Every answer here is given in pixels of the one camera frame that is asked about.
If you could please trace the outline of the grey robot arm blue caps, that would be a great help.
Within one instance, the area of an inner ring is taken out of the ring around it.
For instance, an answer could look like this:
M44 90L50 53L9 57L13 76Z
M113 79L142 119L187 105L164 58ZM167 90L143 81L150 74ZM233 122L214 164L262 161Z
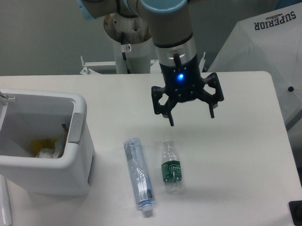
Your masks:
M152 40L165 85L153 86L155 114L172 119L177 103L199 99L214 110L224 100L218 75L202 78L189 5L199 0L76 0L87 19L104 18L107 34L121 45L123 56L132 45Z

